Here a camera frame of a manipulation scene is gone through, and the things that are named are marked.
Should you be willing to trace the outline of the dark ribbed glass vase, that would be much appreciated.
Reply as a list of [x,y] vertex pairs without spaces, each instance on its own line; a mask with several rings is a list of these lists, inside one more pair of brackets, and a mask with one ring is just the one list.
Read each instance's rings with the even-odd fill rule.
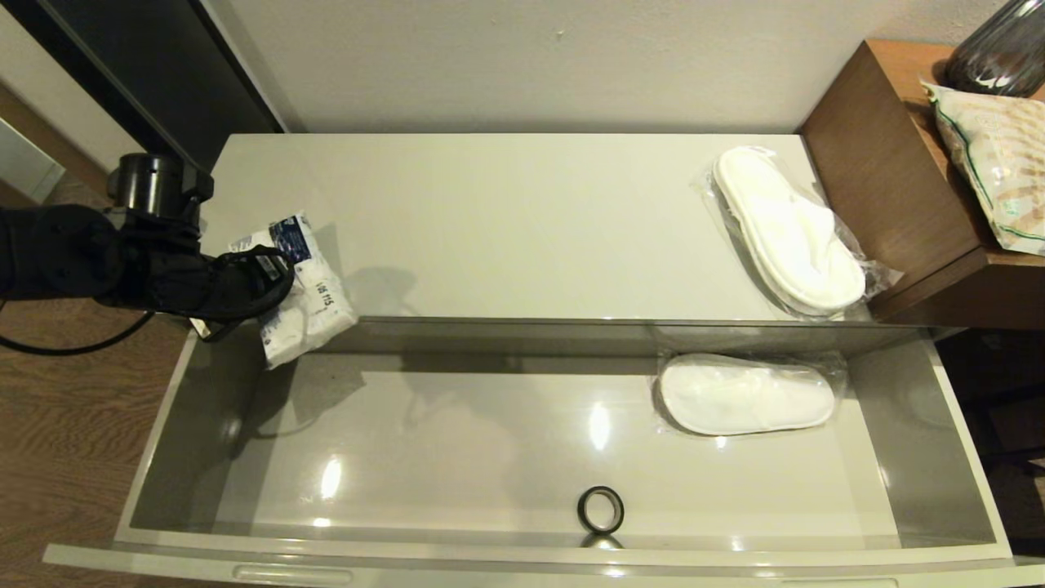
[[955,90],[1029,98],[1045,86],[1045,0],[1007,0],[945,63]]

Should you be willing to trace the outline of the white furniture panel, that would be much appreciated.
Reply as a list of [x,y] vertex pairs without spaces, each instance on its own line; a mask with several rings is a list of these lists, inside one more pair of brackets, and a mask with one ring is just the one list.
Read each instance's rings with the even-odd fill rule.
[[0,118],[0,181],[22,196],[44,204],[66,168]]

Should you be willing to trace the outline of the white glossy cabinet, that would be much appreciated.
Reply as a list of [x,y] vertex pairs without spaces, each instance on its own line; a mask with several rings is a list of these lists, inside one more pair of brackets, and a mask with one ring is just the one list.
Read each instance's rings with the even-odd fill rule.
[[368,317],[786,321],[706,194],[742,145],[825,193],[796,135],[235,135],[202,246],[301,212]]

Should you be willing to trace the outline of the black tape roll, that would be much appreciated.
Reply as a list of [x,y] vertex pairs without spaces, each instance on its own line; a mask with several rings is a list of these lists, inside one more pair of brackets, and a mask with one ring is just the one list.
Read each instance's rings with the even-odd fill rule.
[[[607,523],[596,523],[589,514],[589,503],[595,497],[601,497],[611,507],[611,518]],[[594,485],[587,488],[577,500],[577,517],[587,532],[596,536],[609,536],[620,530],[626,517],[626,507],[620,494],[608,485]]]

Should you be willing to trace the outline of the white blue tissue pack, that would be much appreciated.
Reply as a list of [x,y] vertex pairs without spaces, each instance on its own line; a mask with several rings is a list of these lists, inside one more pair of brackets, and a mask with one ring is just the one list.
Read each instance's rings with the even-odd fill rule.
[[298,359],[358,322],[342,279],[318,245],[303,212],[231,242],[232,252],[277,248],[291,258],[291,293],[258,317],[269,371]]

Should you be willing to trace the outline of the dark sliding door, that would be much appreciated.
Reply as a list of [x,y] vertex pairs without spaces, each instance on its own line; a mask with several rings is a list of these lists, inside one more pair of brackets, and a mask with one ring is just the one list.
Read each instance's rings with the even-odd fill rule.
[[238,134],[282,131],[202,0],[0,0],[145,152],[211,172]]

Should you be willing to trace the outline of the white cabinet drawer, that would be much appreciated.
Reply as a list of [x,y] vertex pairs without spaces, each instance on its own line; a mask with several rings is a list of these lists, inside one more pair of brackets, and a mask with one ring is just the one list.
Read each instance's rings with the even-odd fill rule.
[[[822,425],[669,423],[682,354],[846,373]],[[625,521],[580,524],[608,485]],[[48,564],[304,588],[1011,588],[1011,548],[923,330],[868,323],[363,320],[268,371],[185,342],[102,547]]]

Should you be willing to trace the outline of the white plastic-wrapped slipper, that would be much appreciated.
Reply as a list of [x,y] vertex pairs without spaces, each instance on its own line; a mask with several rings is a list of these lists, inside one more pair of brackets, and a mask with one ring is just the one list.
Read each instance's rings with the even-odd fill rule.
[[840,320],[904,278],[866,253],[825,198],[799,185],[776,150],[724,150],[691,189],[721,220],[725,241],[754,286],[789,315]]
[[846,373],[809,363],[682,354],[656,378],[665,416],[689,433],[732,438],[825,424],[846,394]]

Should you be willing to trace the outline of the white green-trimmed snack bag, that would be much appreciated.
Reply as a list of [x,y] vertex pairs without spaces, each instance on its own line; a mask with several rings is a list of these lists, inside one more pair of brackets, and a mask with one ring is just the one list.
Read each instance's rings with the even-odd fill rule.
[[921,86],[998,244],[1045,257],[1045,103]]

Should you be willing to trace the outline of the brown wooden desk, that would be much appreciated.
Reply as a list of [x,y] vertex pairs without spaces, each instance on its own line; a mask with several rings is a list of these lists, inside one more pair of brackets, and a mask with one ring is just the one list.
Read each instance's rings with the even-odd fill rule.
[[902,274],[872,298],[874,319],[1045,330],[1045,257],[998,245],[921,87],[943,81],[953,50],[867,38],[803,123],[807,152],[867,256]]

